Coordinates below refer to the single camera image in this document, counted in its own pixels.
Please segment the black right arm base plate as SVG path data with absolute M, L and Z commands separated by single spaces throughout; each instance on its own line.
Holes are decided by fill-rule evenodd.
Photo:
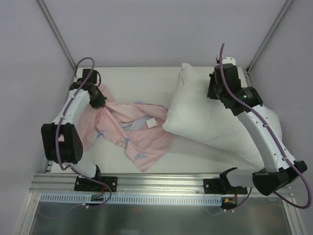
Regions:
M 221 180 L 214 179 L 203 179 L 203 190 L 205 194 L 222 194 L 227 193 L 226 189 L 223 187 Z

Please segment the white pillow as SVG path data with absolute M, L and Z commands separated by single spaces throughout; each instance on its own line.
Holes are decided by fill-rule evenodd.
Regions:
M 219 100 L 207 98 L 208 86 L 208 76 L 200 75 L 190 64 L 183 63 L 162 128 L 263 167 L 249 132 Z

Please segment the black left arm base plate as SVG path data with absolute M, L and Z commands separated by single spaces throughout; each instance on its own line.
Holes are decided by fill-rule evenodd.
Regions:
M 105 183 L 112 192 L 116 192 L 118 178 L 113 176 L 101 176 L 100 182 Z M 103 185 L 85 178 L 76 177 L 74 191 L 80 192 L 101 192 Z

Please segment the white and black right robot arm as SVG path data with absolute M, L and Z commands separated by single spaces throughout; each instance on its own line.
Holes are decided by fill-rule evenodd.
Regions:
M 220 190 L 231 193 L 236 187 L 253 187 L 268 196 L 293 182 L 308 167 L 297 161 L 270 126 L 270 118 L 258 92 L 241 86 L 238 69 L 233 64 L 214 67 L 209 75 L 207 96 L 218 99 L 246 128 L 261 155 L 264 167 L 252 172 L 232 168 L 221 174 Z

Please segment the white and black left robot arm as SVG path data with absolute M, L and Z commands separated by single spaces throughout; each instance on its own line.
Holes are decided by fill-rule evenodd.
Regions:
M 83 143 L 78 124 L 86 107 L 94 110 L 105 107 L 106 97 L 99 90 L 101 75 L 93 69 L 83 69 L 83 76 L 73 82 L 69 98 L 52 123 L 43 124 L 41 135 L 48 161 L 57 163 L 61 170 L 71 169 L 77 174 L 75 191 L 98 191 L 99 195 L 111 189 L 101 175 L 100 168 L 83 161 Z

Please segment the blue and pink printed pillowcase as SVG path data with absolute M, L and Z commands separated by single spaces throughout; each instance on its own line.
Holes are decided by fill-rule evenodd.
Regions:
M 100 85 L 100 92 L 107 98 L 105 107 L 94 109 L 87 105 L 76 128 L 83 149 L 103 137 L 124 148 L 133 164 L 145 172 L 169 151 L 175 139 L 174 134 L 162 128 L 167 109 L 142 102 L 117 103 L 104 85 Z

